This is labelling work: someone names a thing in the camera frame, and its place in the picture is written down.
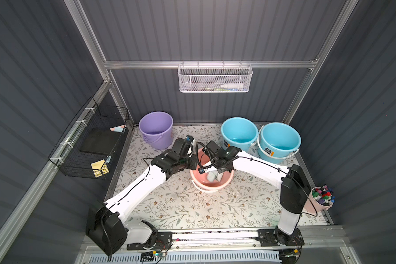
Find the pink plastic bucket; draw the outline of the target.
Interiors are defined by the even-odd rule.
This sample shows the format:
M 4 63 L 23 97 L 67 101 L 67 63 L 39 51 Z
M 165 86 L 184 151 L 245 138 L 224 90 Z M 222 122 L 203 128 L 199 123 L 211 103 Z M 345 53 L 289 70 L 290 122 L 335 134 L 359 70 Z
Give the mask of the pink plastic bucket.
M 234 177 L 234 171 L 225 171 L 220 182 L 215 181 L 211 183 L 207 180 L 208 173 L 200 174 L 198 169 L 199 166 L 195 170 L 190 170 L 191 182 L 194 187 L 203 193 L 215 193 L 227 187 Z

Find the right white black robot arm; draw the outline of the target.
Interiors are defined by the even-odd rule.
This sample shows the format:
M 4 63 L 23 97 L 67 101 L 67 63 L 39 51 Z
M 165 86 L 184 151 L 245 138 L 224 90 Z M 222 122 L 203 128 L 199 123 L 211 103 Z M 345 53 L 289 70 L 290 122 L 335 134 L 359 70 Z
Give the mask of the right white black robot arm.
M 308 191 L 305 190 L 303 184 L 305 176 L 300 166 L 276 165 L 234 146 L 225 150 L 214 141 L 206 145 L 198 142 L 196 145 L 201 146 L 204 154 L 210 159 L 209 163 L 202 164 L 198 157 L 200 173 L 241 171 L 258 177 L 279 189 L 282 212 L 277 230 L 287 236 L 293 235 L 308 199 Z

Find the mint green microfiber cloth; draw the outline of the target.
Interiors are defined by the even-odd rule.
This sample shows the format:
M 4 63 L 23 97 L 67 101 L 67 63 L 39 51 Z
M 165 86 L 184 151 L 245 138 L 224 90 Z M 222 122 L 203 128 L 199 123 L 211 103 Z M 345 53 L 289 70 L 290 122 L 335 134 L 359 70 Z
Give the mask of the mint green microfiber cloth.
M 221 180 L 222 180 L 222 177 L 223 177 L 223 173 L 219 173 L 218 171 L 216 171 L 216 170 L 213 170 L 213 171 L 210 171 L 208 174 L 207 174 L 207 180 L 209 181 L 209 182 L 220 182 Z

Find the teal plastic bucket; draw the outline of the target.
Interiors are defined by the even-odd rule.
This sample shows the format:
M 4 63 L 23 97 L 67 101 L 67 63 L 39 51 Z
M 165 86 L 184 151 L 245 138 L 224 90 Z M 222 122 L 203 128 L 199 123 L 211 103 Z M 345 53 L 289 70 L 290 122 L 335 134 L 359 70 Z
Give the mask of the teal plastic bucket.
M 301 146 L 299 133 L 284 123 L 268 123 L 258 131 L 257 148 L 261 159 L 280 164 L 295 156 Z
M 221 126 L 222 147 L 234 146 L 247 152 L 255 144 L 258 132 L 257 126 L 246 118 L 229 118 Z

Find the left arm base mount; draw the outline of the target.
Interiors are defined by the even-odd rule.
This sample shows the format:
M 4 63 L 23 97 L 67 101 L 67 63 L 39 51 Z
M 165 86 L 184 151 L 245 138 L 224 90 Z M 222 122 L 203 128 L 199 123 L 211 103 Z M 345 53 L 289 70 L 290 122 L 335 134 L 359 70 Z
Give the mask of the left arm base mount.
M 144 243 L 128 244 L 127 250 L 166 250 L 173 242 L 172 232 L 160 232 L 151 234 L 149 239 Z

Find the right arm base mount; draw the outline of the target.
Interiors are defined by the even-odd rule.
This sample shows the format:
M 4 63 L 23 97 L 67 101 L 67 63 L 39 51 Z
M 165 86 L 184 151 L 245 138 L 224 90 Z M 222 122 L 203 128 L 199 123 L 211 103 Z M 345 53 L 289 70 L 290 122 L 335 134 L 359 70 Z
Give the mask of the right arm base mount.
M 304 239 L 300 229 L 296 228 L 291 235 L 286 234 L 276 228 L 266 228 L 257 230 L 257 241 L 261 246 L 303 246 Z

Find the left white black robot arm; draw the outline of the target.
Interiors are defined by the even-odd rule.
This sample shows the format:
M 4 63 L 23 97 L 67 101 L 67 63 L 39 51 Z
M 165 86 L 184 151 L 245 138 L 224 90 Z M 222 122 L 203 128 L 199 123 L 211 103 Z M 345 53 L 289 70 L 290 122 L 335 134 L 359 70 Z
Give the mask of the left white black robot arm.
M 86 235 L 111 257 L 124 243 L 140 244 L 147 248 L 157 241 L 157 228 L 148 221 L 126 224 L 128 216 L 149 193 L 172 175 L 185 169 L 195 169 L 198 158 L 195 139 L 188 135 L 177 138 L 171 149 L 151 158 L 147 169 L 132 184 L 104 203 L 89 208 Z

